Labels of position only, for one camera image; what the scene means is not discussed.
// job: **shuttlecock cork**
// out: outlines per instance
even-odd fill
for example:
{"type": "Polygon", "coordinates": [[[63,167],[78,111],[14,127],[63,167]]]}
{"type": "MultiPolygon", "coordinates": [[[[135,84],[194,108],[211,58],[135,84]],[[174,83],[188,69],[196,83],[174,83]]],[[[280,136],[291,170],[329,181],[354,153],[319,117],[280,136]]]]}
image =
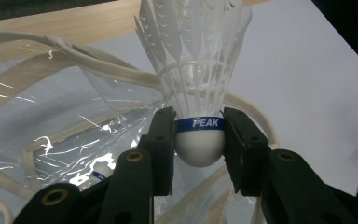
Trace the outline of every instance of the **shuttlecock cork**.
{"type": "Polygon", "coordinates": [[[136,33],[176,111],[175,150],[189,165],[215,163],[225,144],[220,107],[252,11],[242,0],[143,0],[136,33]]]}

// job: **brass screw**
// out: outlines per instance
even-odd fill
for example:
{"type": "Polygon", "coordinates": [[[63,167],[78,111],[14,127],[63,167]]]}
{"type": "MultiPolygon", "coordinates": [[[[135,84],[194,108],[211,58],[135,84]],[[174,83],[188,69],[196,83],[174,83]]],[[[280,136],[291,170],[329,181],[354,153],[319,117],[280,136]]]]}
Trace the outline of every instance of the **brass screw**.
{"type": "Polygon", "coordinates": [[[41,203],[45,206],[56,205],[62,202],[67,196],[67,189],[53,189],[43,196],[41,203]]]}
{"type": "Polygon", "coordinates": [[[295,157],[291,153],[280,152],[278,153],[278,158],[282,161],[294,161],[295,157]]]}
{"type": "Polygon", "coordinates": [[[144,157],[144,154],[141,152],[132,152],[127,155],[126,159],[127,161],[141,161],[144,157]]]}

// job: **table surface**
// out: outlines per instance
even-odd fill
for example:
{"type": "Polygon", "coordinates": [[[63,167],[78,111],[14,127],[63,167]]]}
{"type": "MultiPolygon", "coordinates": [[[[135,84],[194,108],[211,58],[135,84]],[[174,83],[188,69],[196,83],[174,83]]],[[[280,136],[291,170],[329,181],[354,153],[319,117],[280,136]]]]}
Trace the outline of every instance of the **table surface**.
{"type": "MultiPolygon", "coordinates": [[[[0,30],[57,35],[86,44],[102,41],[95,45],[101,48],[103,42],[134,33],[133,15],[139,6],[140,0],[121,0],[72,8],[0,21],[0,30]]],[[[255,5],[247,32],[244,47],[248,53],[241,54],[239,61],[250,63],[237,63],[229,91],[259,105],[276,126],[282,145],[303,155],[323,180],[354,193],[358,185],[358,156],[353,157],[358,152],[358,133],[354,133],[358,132],[358,111],[353,110],[358,107],[358,77],[353,77],[358,76],[357,55],[310,0],[272,0],[255,5]],[[251,75],[236,75],[239,69],[251,75]],[[244,88],[243,82],[250,83],[250,88],[244,88]],[[257,83],[267,85],[252,89],[257,83]],[[353,138],[352,144],[343,141],[353,138]],[[334,151],[335,147],[341,147],[340,151],[334,151]]],[[[16,50],[10,54],[11,59],[29,56],[16,50]]],[[[131,60],[123,52],[121,56],[131,60]]]]}

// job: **white shuttlecock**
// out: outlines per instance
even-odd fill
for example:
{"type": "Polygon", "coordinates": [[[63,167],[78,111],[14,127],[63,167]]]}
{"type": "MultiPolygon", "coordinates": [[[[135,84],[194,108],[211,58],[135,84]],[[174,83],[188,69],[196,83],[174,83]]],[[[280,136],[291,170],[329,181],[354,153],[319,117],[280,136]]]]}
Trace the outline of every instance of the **white shuttlecock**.
{"type": "Polygon", "coordinates": [[[204,167],[223,153],[220,107],[252,10],[242,0],[143,0],[136,33],[176,111],[175,150],[204,167]]]}

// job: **blue stripe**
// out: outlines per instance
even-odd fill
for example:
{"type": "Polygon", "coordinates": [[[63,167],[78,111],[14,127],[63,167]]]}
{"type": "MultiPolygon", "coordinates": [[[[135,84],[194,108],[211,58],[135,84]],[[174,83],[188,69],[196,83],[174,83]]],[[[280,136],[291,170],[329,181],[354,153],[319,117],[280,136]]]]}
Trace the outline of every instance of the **blue stripe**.
{"type": "Polygon", "coordinates": [[[224,120],[218,117],[179,119],[175,122],[175,125],[177,133],[202,130],[224,130],[224,120]]]}
{"type": "Polygon", "coordinates": [[[93,171],[90,175],[93,175],[93,176],[97,177],[100,180],[105,180],[106,179],[106,177],[104,175],[101,175],[100,173],[98,173],[96,171],[93,171]]]}

